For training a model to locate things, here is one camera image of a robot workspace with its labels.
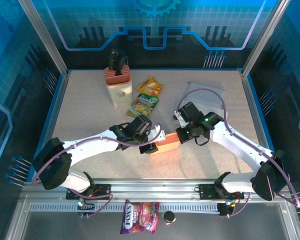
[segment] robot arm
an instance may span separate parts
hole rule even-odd
[[[158,150],[154,142],[163,141],[166,136],[159,126],[155,126],[153,130],[151,127],[152,122],[140,115],[131,123],[114,125],[100,134],[84,139],[60,142],[58,138],[52,138],[34,159],[33,167],[38,172],[53,156],[69,149],[42,171],[40,181],[46,190],[65,187],[88,196],[94,190],[94,181],[88,173],[77,172],[71,167],[100,153],[123,151],[128,145],[142,145],[139,147],[141,154],[153,153]]]
[[[207,139],[204,144],[209,140],[221,144],[252,169],[253,172],[248,173],[222,174],[215,182],[215,188],[223,196],[234,192],[255,192],[261,198],[271,201],[286,185],[282,174],[263,154],[260,154],[272,156],[272,159],[282,167],[281,151],[273,153],[270,149],[252,142],[231,126],[227,127],[222,117],[213,112],[204,115],[192,102],[181,107],[178,112],[174,112],[174,118],[181,125],[176,129],[176,133],[182,144],[191,139],[195,139],[198,144],[197,138],[204,136]]]

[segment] gear logo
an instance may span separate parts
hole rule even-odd
[[[18,19],[19,11],[18,0],[0,0],[0,14],[9,23]]]
[[[175,10],[176,5],[180,3],[181,0],[134,0],[132,2],[134,9],[139,10],[140,14],[145,14],[146,17],[153,16],[154,18],[170,14],[170,11]]]

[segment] knife block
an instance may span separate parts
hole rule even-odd
[[[128,65],[123,65],[121,74],[116,76],[115,70],[109,70],[109,67],[104,69],[105,85],[115,108],[130,107],[133,103],[132,79]]]

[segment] packaging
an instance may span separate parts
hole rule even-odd
[[[149,96],[141,93],[138,95],[126,114],[134,118],[141,114],[149,116],[158,102],[159,98],[157,96]]]
[[[120,234],[150,231],[156,233],[159,202],[129,202],[125,200]]]
[[[136,90],[141,94],[159,96],[164,84],[156,81],[154,76],[151,76],[147,81],[136,87]]]

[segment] orange block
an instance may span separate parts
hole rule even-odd
[[[175,150],[180,146],[180,141],[176,132],[169,133],[165,136],[164,141],[156,142],[155,145],[158,151],[151,153],[150,155],[161,154],[171,150]]]

